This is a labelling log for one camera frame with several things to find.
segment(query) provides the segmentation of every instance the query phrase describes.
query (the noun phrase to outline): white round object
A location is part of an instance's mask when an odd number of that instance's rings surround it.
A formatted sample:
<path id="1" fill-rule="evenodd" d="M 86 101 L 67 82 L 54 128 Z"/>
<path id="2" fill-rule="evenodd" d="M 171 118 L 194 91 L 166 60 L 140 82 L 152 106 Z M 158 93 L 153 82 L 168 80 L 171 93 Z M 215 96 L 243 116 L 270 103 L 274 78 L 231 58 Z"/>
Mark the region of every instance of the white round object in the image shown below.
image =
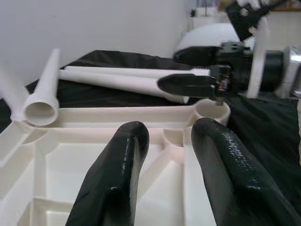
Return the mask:
<path id="1" fill-rule="evenodd" d="M 176 51 L 192 46 L 220 46 L 227 41 L 240 41 L 232 24 L 208 24 L 186 33 Z M 245 46 L 253 49 L 254 38 L 247 39 Z"/>

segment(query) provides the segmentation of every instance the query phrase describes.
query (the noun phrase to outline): white tube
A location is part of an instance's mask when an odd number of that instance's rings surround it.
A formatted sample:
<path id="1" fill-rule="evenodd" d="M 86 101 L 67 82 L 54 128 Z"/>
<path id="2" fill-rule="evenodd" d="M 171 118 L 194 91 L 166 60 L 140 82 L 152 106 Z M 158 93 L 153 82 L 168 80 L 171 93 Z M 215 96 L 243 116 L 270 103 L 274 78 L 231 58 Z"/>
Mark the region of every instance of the white tube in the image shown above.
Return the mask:
<path id="1" fill-rule="evenodd" d="M 14 74 L 9 74 L 0 63 L 0 94 L 8 104 L 12 121 L 23 121 L 23 105 L 29 96 L 28 90 Z"/>
<path id="2" fill-rule="evenodd" d="M 54 122 L 58 115 L 56 99 L 60 50 L 54 49 L 40 77 L 37 87 L 24 105 L 25 119 L 31 124 L 45 126 Z"/>
<path id="3" fill-rule="evenodd" d="M 209 75 L 208 69 L 193 68 L 191 70 L 160 70 L 160 69 L 142 69 L 142 68 L 114 68 L 114 67 L 76 67 L 67 66 L 67 71 L 73 72 L 93 72 L 103 74 L 117 74 L 128 75 L 135 77 L 147 77 L 147 78 L 162 78 L 170 74 L 187 74 L 192 73 L 195 75 Z"/>
<path id="4" fill-rule="evenodd" d="M 61 70 L 60 79 L 120 89 L 135 93 L 142 93 L 156 97 L 163 97 L 169 101 L 186 104 L 189 97 L 168 94 L 157 86 L 157 79 L 124 76 L 116 74 L 98 74 L 92 72 L 76 72 Z"/>

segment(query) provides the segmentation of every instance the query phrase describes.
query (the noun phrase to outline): white plastic rod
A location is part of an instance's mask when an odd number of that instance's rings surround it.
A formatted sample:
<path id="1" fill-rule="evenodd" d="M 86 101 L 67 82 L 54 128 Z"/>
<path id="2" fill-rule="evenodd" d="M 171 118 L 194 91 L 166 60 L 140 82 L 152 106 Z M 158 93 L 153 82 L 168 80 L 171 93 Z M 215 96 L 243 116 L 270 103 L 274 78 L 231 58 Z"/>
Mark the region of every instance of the white plastic rod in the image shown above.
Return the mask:
<path id="1" fill-rule="evenodd" d="M 135 77 L 147 77 L 147 78 L 162 78 L 170 74 L 195 74 L 208 76 L 210 71 L 208 69 L 193 68 L 191 70 L 160 70 L 160 69 L 141 69 L 141 68 L 114 68 L 114 67 L 77 67 L 67 66 L 67 71 L 75 72 L 93 72 L 101 74 L 118 74 L 129 75 Z"/>
<path id="2" fill-rule="evenodd" d="M 23 105 L 29 96 L 28 90 L 14 74 L 8 73 L 4 64 L 0 63 L 0 98 L 8 104 L 12 121 L 23 121 Z"/>
<path id="3" fill-rule="evenodd" d="M 163 97 L 181 104 L 186 104 L 189 100 L 189 97 L 171 95 L 160 90 L 155 78 L 61 70 L 60 79 Z"/>
<path id="4" fill-rule="evenodd" d="M 31 124 L 45 126 L 51 124 L 57 118 L 59 102 L 56 98 L 56 92 L 59 60 L 60 50 L 54 49 L 34 93 L 25 102 L 25 119 Z"/>

